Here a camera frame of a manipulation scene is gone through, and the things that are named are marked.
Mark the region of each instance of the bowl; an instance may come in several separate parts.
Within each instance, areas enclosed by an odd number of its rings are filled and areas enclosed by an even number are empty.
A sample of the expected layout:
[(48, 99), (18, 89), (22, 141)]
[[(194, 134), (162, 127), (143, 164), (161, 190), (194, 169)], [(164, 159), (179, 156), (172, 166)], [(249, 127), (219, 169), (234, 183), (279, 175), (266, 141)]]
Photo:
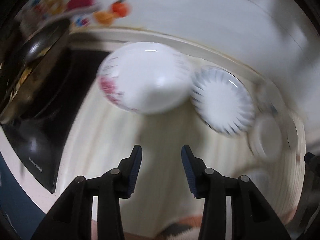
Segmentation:
[(247, 131), (255, 109), (245, 86), (231, 73), (203, 66), (193, 78), (192, 103), (204, 122), (226, 135)]
[(185, 55), (160, 43), (126, 44), (101, 63), (97, 78), (103, 95), (121, 109), (141, 114), (168, 111), (191, 90), (192, 66)]
[(256, 118), (248, 140), (255, 157), (268, 163), (274, 163), (280, 157), (282, 135), (271, 114), (261, 114)]

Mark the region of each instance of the wall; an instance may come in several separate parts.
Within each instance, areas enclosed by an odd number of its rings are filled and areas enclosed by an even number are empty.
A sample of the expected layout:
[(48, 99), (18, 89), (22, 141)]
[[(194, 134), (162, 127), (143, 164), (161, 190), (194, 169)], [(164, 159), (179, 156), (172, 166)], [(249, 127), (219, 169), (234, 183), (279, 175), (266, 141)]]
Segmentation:
[[(70, 14), (67, 1), (62, 15)], [(94, 13), (84, 13), (90, 8), (81, 8), (81, 16), (74, 11), (73, 27), (137, 27), (214, 48), (269, 77), (304, 119), (307, 132), (320, 128), (320, 39), (293, 0), (121, 0), (113, 11), (116, 1), (94, 0)], [(34, 10), (32, 2), (24, 13)], [(48, 1), (41, 4), (48, 7)], [(36, 24), (60, 14), (47, 12)]]

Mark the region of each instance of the frying pan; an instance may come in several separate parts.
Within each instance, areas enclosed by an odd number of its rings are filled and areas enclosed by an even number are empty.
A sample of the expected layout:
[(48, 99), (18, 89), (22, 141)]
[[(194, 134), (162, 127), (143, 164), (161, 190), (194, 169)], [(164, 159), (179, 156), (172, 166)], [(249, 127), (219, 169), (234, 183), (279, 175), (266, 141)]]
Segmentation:
[(70, 21), (56, 21), (34, 33), (0, 69), (0, 123), (23, 114), (67, 45)]

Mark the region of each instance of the black cooktop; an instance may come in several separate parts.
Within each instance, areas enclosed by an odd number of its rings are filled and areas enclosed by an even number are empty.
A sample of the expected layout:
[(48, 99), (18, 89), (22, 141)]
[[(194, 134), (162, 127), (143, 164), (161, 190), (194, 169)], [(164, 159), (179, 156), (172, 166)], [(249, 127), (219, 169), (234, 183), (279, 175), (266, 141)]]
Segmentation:
[(72, 123), (91, 87), (104, 51), (67, 49), (28, 111), (3, 125), (12, 148), (51, 193)]

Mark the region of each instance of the silver screw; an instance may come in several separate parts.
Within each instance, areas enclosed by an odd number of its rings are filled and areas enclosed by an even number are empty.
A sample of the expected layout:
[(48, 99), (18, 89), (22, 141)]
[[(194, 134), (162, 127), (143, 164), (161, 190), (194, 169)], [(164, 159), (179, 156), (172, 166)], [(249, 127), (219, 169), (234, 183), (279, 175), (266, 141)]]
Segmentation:
[(78, 176), (75, 178), (76, 183), (82, 182), (83, 180), (84, 180), (84, 176)]
[(206, 168), (206, 169), (204, 170), (204, 172), (205, 172), (206, 174), (213, 174), (213, 173), (214, 173), (214, 169), (212, 169), (212, 168)]
[(117, 175), (117, 174), (119, 174), (119, 172), (120, 172), (120, 170), (119, 170), (118, 168), (114, 168), (114, 169), (112, 169), (112, 170), (110, 171), (110, 173), (111, 173), (112, 175)]
[(248, 182), (248, 181), (250, 180), (249, 177), (246, 176), (246, 175), (242, 175), (242, 176), (240, 177), (240, 179), (241, 179), (242, 181), (244, 181), (244, 182)]

